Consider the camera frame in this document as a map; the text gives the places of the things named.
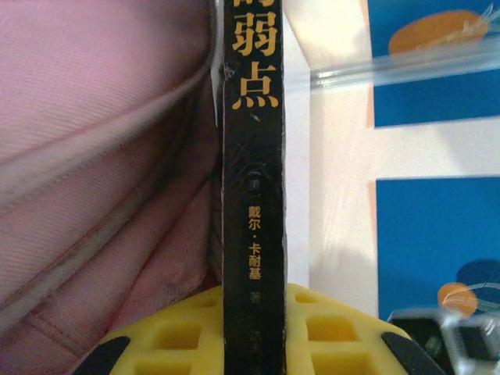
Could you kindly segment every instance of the black rubber edge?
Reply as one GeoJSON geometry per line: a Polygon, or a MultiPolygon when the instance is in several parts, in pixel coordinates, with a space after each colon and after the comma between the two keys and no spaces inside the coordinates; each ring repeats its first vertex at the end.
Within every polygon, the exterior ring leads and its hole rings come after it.
{"type": "Polygon", "coordinates": [[[78,366],[73,375],[109,375],[129,344],[130,338],[126,336],[100,344],[78,366]]]}
{"type": "Polygon", "coordinates": [[[408,375],[447,375],[415,341],[393,332],[382,333],[382,340],[408,375]]]}

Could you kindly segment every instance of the yellow chinese characters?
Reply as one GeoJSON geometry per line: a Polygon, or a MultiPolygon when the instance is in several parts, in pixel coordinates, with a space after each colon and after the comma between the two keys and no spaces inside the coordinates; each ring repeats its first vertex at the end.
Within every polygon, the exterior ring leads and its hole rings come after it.
{"type": "Polygon", "coordinates": [[[248,95],[254,95],[257,99],[259,107],[266,105],[266,98],[269,100],[271,107],[278,107],[278,99],[270,95],[271,79],[268,76],[263,76],[264,72],[275,71],[276,68],[269,65],[265,69],[259,69],[259,62],[252,61],[252,75],[248,78],[241,78],[240,98],[232,105],[233,109],[239,109],[242,104],[242,99],[245,99],[247,107],[251,108],[255,104],[253,98],[248,95]]]}
{"type": "Polygon", "coordinates": [[[250,55],[254,46],[264,56],[271,56],[276,51],[278,30],[274,27],[275,12],[247,13],[243,16],[235,16],[235,19],[237,20],[234,31],[236,43],[233,43],[233,50],[240,52],[243,56],[250,55]]]}
{"type": "MultiPolygon", "coordinates": [[[[262,6],[271,6],[274,4],[274,0],[259,0],[259,2],[262,4],[262,6]]],[[[241,4],[246,4],[246,5],[251,5],[253,3],[253,0],[234,0],[234,6],[240,6],[241,4]]]]}

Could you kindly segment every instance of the book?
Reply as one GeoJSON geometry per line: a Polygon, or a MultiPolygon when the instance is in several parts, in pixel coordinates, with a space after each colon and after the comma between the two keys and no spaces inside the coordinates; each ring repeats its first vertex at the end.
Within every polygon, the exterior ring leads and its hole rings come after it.
{"type": "Polygon", "coordinates": [[[285,371],[284,85],[279,0],[223,4],[224,372],[285,371]]]}

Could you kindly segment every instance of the pink bag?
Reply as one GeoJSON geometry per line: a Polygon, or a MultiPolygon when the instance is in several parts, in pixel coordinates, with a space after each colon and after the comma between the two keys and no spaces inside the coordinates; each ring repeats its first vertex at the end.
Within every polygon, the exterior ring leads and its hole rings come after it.
{"type": "Polygon", "coordinates": [[[65,373],[201,287],[218,195],[213,13],[0,1],[1,373],[65,373]]]}

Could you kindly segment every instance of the square hole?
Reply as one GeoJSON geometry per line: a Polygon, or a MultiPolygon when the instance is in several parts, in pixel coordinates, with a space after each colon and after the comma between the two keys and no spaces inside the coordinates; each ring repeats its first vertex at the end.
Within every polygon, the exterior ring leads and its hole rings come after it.
{"type": "Polygon", "coordinates": [[[310,341],[358,341],[351,322],[342,316],[314,317],[307,319],[310,341]]]}
{"type": "Polygon", "coordinates": [[[140,362],[135,365],[134,375],[190,375],[190,363],[140,362]]]}
{"type": "Polygon", "coordinates": [[[202,327],[196,323],[167,324],[156,332],[153,349],[195,350],[202,327]]]}
{"type": "Polygon", "coordinates": [[[314,353],[315,375],[380,375],[368,353],[314,353]]]}
{"type": "Polygon", "coordinates": [[[307,295],[306,293],[298,293],[295,295],[295,301],[298,303],[316,303],[318,302],[314,297],[307,295]]]}

